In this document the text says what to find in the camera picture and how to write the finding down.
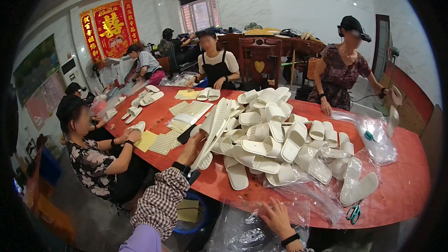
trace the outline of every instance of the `pink shorts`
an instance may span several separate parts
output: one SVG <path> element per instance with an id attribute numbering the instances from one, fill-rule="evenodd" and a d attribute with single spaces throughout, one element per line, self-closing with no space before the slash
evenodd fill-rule
<path id="1" fill-rule="evenodd" d="M 159 85 L 163 78 L 165 78 L 165 71 L 159 70 L 154 72 L 147 82 L 150 85 Z"/>

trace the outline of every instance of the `small table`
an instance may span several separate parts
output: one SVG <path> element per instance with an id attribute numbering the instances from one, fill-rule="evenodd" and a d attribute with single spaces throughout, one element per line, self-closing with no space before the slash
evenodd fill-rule
<path id="1" fill-rule="evenodd" d="M 107 122 L 106 129 L 115 137 L 119 137 L 126 127 L 144 120 L 146 122 L 146 130 L 156 134 L 169 132 L 170 129 L 166 127 L 166 123 L 173 118 L 173 115 L 168 108 L 182 102 L 182 100 L 175 99 L 174 96 L 178 90 L 185 88 L 171 86 L 161 86 L 159 88 L 165 93 L 165 96 L 154 104 L 143 107 L 140 115 L 128 125 L 121 120 L 121 117 L 126 113 L 126 109 L 130 107 L 132 100 L 137 97 L 137 93 L 134 96 L 127 97 L 124 102 L 116 106 L 118 113 Z M 221 90 L 221 97 L 236 99 L 241 93 L 239 91 Z M 310 120 L 332 122 L 336 131 L 348 134 L 351 142 L 354 144 L 355 152 L 364 148 L 361 137 L 359 137 L 353 124 L 332 120 L 320 111 L 318 104 L 297 100 L 289 100 L 288 103 L 294 107 L 294 114 L 307 117 Z M 202 123 L 204 119 L 204 116 L 201 117 L 197 124 Z M 115 124 L 115 128 L 110 130 L 112 124 Z M 311 211 L 311 227 L 334 229 L 380 227 L 409 219 L 422 212 L 430 192 L 431 182 L 426 156 L 420 139 L 417 134 L 397 127 L 392 137 L 392 142 L 398 150 L 398 160 L 381 167 L 378 189 L 363 200 L 361 204 L 362 215 L 359 222 L 356 225 L 351 225 L 344 215 L 336 225 L 332 225 L 329 220 Z M 166 156 L 152 151 L 143 153 L 137 148 L 134 149 L 134 152 L 158 170 L 163 171 L 172 165 L 182 150 L 183 146 L 181 145 L 171 150 Z M 192 188 L 242 210 L 245 209 L 244 203 L 241 202 L 242 200 L 269 201 L 269 197 L 273 197 L 281 201 L 288 201 L 287 198 L 271 188 L 264 188 L 263 184 L 249 171 L 247 171 L 247 176 L 249 178 L 249 187 L 241 191 L 233 190 L 224 168 L 223 156 L 214 156 L 211 165 L 206 170 L 201 171 L 201 175 L 194 182 Z"/>

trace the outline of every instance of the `floral dress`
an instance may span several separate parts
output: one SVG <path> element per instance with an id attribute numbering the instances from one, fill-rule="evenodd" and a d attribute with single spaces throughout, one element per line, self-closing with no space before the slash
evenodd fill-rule
<path id="1" fill-rule="evenodd" d="M 346 66 L 336 44 L 329 44 L 323 49 L 321 55 L 327 67 L 320 76 L 320 80 L 328 103 L 331 107 L 350 111 L 350 95 L 347 90 L 353 88 L 359 75 L 362 77 L 370 75 L 371 70 L 366 59 L 358 53 L 356 60 Z M 308 101 L 320 104 L 316 86 L 308 96 Z"/>
<path id="2" fill-rule="evenodd" d="M 110 188 L 115 186 L 115 175 L 107 175 L 106 170 L 115 161 L 98 148 L 93 140 L 84 140 L 89 148 L 68 141 L 69 157 L 79 181 L 92 193 L 104 200 L 110 200 Z"/>

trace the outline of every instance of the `scissors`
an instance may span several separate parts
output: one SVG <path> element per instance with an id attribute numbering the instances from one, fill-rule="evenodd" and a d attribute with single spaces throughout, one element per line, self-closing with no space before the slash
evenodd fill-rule
<path id="1" fill-rule="evenodd" d="M 373 134 L 371 134 L 369 131 L 366 131 L 366 132 L 364 133 L 364 137 L 366 137 L 367 140 L 370 140 L 370 141 L 373 141 L 373 142 L 378 143 L 375 139 L 373 139 Z"/>
<path id="2" fill-rule="evenodd" d="M 347 217 L 347 220 L 349 220 L 352 225 L 358 223 L 358 220 L 361 217 L 361 202 L 358 202 L 358 204 L 352 206 L 347 211 L 346 217 Z"/>

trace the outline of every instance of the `window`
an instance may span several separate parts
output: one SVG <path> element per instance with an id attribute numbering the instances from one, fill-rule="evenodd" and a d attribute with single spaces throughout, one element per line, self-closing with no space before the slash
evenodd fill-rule
<path id="1" fill-rule="evenodd" d="M 219 27 L 215 0 L 197 0 L 181 6 L 184 30 L 188 33 Z"/>

